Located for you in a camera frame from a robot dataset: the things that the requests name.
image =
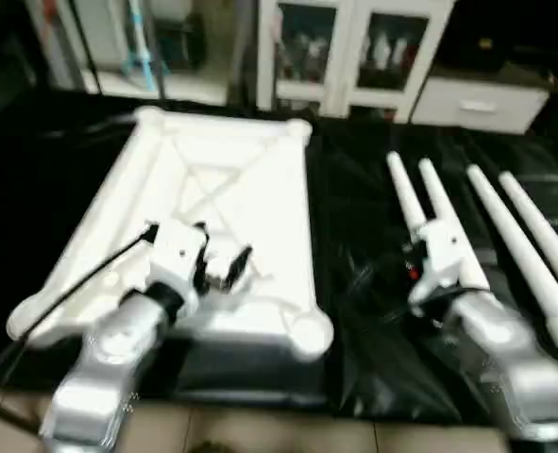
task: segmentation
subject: white tray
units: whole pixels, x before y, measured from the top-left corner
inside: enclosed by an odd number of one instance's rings
[[[206,222],[211,247],[253,246],[235,294],[202,298],[177,320],[175,335],[287,343],[303,360],[333,339],[315,303],[304,149],[311,128],[299,120],[265,122],[136,110],[138,124],[43,288],[8,319],[17,339],[79,278],[137,237],[146,222],[175,217]],[[47,347],[144,288],[150,245],[141,243],[58,307],[29,338]]]

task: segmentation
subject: white cabinet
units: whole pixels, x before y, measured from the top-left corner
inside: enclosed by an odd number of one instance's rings
[[[454,0],[262,0],[258,107],[404,123]]]

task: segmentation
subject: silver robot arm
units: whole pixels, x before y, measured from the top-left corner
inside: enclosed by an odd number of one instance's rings
[[[460,373],[510,439],[558,441],[558,361],[540,347],[519,313],[490,293],[446,192],[433,167],[428,168],[431,163],[420,164],[438,215],[429,222],[399,156],[390,153],[388,164],[411,231],[412,248],[422,251],[421,256],[416,254],[421,278],[409,297],[412,313],[440,326]],[[433,310],[428,301],[440,303],[441,299],[432,295],[455,288],[457,280],[461,291],[441,310]]]
[[[175,220],[159,225],[147,289],[126,294],[117,310],[84,333],[77,363],[43,418],[40,434],[46,451],[114,449],[157,346],[178,318],[196,311],[198,296],[209,287],[204,281],[208,239],[201,225],[185,226]],[[237,272],[228,272],[230,281],[219,282],[224,289],[244,267],[242,259],[235,263]]]

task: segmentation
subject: white pole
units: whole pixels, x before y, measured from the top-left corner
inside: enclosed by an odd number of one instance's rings
[[[461,225],[455,208],[453,208],[450,203],[447,191],[445,191],[440,177],[431,164],[431,160],[422,159],[419,162],[419,170],[421,171],[421,177],[423,177],[423,182],[426,185],[426,190],[430,196],[431,206],[436,213],[436,217],[451,221],[451,224],[456,230],[457,238],[465,251],[465,257],[461,263],[459,282],[462,286],[468,288],[489,289],[490,285],[478,262],[474,248],[471,246],[471,242],[465,234],[464,227]]]
[[[558,346],[558,282],[480,167],[471,165],[467,175],[545,313],[548,330]]]
[[[396,151],[391,151],[387,156],[387,162],[390,175],[392,175],[392,180],[394,181],[394,187],[396,187],[404,221],[409,231],[414,232],[427,222],[426,214],[423,212],[423,208],[421,208],[400,155]]]
[[[502,173],[499,181],[558,276],[558,235],[514,175]]]

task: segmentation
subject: black plastic sheet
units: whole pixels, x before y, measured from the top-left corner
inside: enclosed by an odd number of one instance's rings
[[[0,118],[0,349],[8,343],[9,313],[43,284],[129,135],[125,115],[141,104],[49,93],[22,100]],[[184,103],[170,108],[285,119]],[[558,231],[558,121],[550,117],[534,135],[513,137],[308,119],[314,279],[317,302],[335,324],[330,354],[302,364],[280,348],[168,342],[143,396],[374,420],[489,423],[435,331],[406,316],[390,321],[406,308],[411,283],[401,255],[408,233],[385,155],[400,153],[429,217],[417,163],[432,159],[493,291],[524,313],[558,358],[532,294],[465,178],[467,164],[476,162],[499,190],[499,171],[512,171]],[[53,391],[78,349],[77,341],[26,353],[9,385]]]
[[[401,255],[408,232],[385,156],[399,152],[429,218],[433,211],[417,164],[424,157],[432,160],[492,291],[522,312],[541,344],[558,358],[536,301],[465,175],[470,163],[478,163],[506,200],[497,176],[511,171],[558,231],[558,152],[553,142],[372,123],[349,123],[341,135],[331,125],[321,135],[317,190],[322,202],[317,203],[323,213],[316,218],[324,226],[319,234],[325,236],[322,258],[315,263],[325,269],[326,310],[339,331],[332,360],[341,380],[334,383],[332,403],[343,413],[374,419],[489,423],[433,328],[410,317],[385,323],[386,315],[406,306],[411,288]]]

